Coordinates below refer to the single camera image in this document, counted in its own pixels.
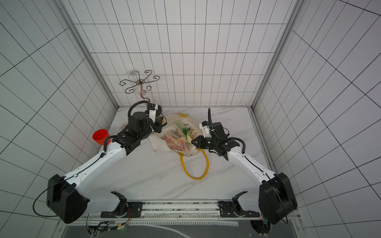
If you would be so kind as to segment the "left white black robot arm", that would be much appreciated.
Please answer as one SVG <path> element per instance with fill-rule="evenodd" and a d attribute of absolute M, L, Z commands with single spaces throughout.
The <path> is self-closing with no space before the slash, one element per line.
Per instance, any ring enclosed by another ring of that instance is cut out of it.
<path fill-rule="evenodd" d="M 135 112 L 128 117 L 128 125 L 121 132 L 105 139 L 103 151 L 74 171 L 49 179 L 46 204 L 64 223 L 70 224 L 84 214 L 96 212 L 110 212 L 118 218 L 128 214 L 124 195 L 111 191 L 107 196 L 95 196 L 89 190 L 103 172 L 131 154 L 153 132 L 160 133 L 166 125 L 161 109 Z"/>

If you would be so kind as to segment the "green tasselled folding fan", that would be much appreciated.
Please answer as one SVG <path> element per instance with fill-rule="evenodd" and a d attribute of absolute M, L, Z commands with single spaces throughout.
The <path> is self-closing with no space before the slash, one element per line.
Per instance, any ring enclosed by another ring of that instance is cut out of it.
<path fill-rule="evenodd" d="M 180 121 L 176 121 L 175 125 L 179 129 L 179 131 L 184 135 L 185 139 L 188 141 L 190 139 L 188 129 Z"/>

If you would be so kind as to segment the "white canvas tote bag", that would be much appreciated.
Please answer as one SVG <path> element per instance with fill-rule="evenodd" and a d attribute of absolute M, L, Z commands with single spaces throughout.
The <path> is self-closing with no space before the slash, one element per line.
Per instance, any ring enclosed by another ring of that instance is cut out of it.
<path fill-rule="evenodd" d="M 196 119 L 188 114 L 169 114 L 164 116 L 162 125 L 164 128 L 161 132 L 154 132 L 148 137 L 154 152 L 173 152 L 178 154 L 186 175 L 194 180 L 202 180 L 208 173 L 209 159 L 204 150 L 198 149 L 191 144 L 193 139 L 199 135 L 202 136 Z M 184 158 L 192 157 L 199 152 L 204 155 L 206 168 L 200 177 L 195 177 L 187 171 Z"/>

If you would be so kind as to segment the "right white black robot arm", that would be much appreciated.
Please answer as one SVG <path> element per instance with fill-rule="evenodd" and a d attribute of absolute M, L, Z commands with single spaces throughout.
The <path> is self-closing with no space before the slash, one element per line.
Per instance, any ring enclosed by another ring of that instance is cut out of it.
<path fill-rule="evenodd" d="M 271 224 L 288 221 L 298 204 L 290 182 L 284 174 L 267 169 L 246 153 L 245 142 L 229 137 L 221 123 L 204 121 L 202 134 L 191 141 L 197 149 L 208 150 L 240 168 L 255 184 L 255 191 L 242 191 L 232 198 L 233 212 L 238 217 L 259 213 Z"/>

